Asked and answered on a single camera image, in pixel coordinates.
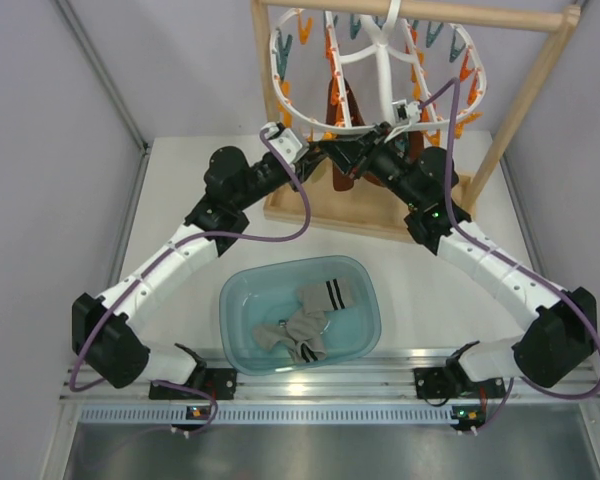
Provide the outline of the white round clip hanger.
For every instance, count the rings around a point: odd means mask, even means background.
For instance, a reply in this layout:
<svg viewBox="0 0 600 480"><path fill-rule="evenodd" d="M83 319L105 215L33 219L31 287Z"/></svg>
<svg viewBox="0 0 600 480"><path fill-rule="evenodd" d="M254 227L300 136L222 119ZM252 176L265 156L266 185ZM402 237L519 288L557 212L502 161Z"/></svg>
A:
<svg viewBox="0 0 600 480"><path fill-rule="evenodd" d="M488 80L475 43L461 24L403 17L392 1L378 15L360 8L292 2L265 33L265 103L307 137L354 135L394 125L392 103L418 100L422 131L436 145L449 111L437 91L460 81L454 133L482 115Z"/></svg>

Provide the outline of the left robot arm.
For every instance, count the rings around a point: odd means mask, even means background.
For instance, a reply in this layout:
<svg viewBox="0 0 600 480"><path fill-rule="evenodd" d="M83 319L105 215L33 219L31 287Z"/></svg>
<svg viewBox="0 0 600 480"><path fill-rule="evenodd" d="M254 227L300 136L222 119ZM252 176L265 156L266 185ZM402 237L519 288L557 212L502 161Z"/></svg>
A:
<svg viewBox="0 0 600 480"><path fill-rule="evenodd" d="M72 391L81 389L76 380L84 364L117 389L148 380L173 386L185 397L203 391L205 363L196 352L180 343L150 345L140 333L186 280L237 240L249 237L245 209L285 184L304 195L303 183L325 156L316 142L293 147L270 140L266 146L254 164L237 147L216 150L204 174L204 195L172 237L116 285L74 301L71 342L77 361L69 380Z"/></svg>

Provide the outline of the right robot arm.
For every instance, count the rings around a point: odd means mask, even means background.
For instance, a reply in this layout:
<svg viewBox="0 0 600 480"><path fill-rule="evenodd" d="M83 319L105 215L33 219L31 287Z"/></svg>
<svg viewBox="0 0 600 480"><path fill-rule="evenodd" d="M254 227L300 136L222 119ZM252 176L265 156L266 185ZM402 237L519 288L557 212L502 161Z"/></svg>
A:
<svg viewBox="0 0 600 480"><path fill-rule="evenodd" d="M318 146L343 174L358 178L369 173L404 202L413 240L464 272L522 329L518 336L474 341L456 350L446 361L453 393L466 397L483 381L521 377L553 395L560 381L598 352L595 297L584 288L569 292L547 281L489 240L451 198L458 176L447 150L427 147L406 162L385 124Z"/></svg>

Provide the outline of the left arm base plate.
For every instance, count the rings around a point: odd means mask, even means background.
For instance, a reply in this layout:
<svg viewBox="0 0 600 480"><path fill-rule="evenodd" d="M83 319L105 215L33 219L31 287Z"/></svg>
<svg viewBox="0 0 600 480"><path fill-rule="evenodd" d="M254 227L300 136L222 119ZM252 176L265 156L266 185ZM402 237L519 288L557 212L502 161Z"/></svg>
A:
<svg viewBox="0 0 600 480"><path fill-rule="evenodd" d="M184 400L199 398L191 390L201 391L215 400L232 400L237 386L237 371L233 368L206 368L194 374L185 385L168 387L152 383L149 388L151 400Z"/></svg>

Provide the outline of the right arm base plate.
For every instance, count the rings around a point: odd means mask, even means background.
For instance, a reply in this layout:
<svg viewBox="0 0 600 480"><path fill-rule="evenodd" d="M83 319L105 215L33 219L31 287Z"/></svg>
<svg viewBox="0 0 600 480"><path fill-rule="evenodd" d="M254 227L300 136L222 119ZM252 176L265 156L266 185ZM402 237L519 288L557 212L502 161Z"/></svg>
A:
<svg viewBox="0 0 600 480"><path fill-rule="evenodd" d="M421 367L413 370L416 396L421 400L478 398L479 386L460 371L448 367Z"/></svg>

